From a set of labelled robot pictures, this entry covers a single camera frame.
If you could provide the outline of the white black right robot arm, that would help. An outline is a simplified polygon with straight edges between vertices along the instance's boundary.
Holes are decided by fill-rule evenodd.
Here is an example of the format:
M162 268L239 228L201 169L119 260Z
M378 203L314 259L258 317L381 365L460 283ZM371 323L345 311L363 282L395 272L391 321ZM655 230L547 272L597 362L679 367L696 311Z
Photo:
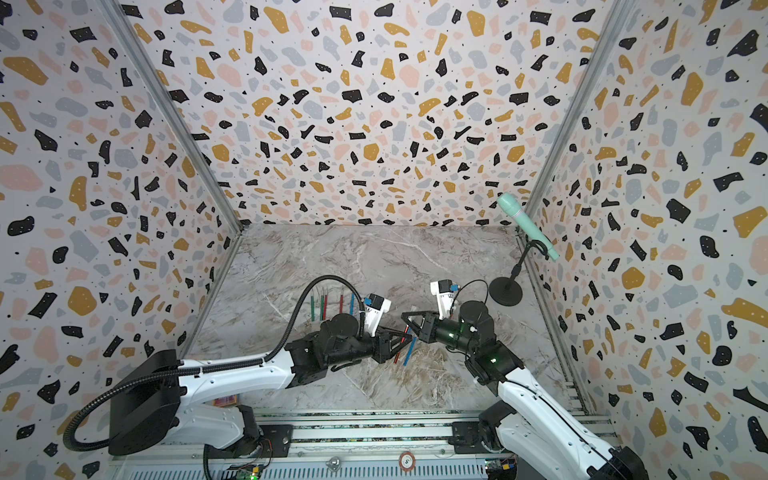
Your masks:
M498 401L481 413L478 434L489 450L507 450L546 479L647 479L639 455L599 438L558 403L496 335L487 306L468 301L457 321L437 312L401 314L424 343L441 343L464 357L477 382Z

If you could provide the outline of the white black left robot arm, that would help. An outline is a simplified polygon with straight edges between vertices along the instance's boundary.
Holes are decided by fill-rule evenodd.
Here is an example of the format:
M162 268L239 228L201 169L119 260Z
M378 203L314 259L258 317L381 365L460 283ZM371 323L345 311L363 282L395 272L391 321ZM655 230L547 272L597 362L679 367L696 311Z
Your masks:
M173 349L159 351L123 379L110 400L108 452L127 456L163 442L205 444L219 451L254 446L260 431L252 410L217 408L213 401L307 385L365 359L383 364L410 342L388 327L374 335L361 332L355 317L338 314L268 361L258 355L181 360Z

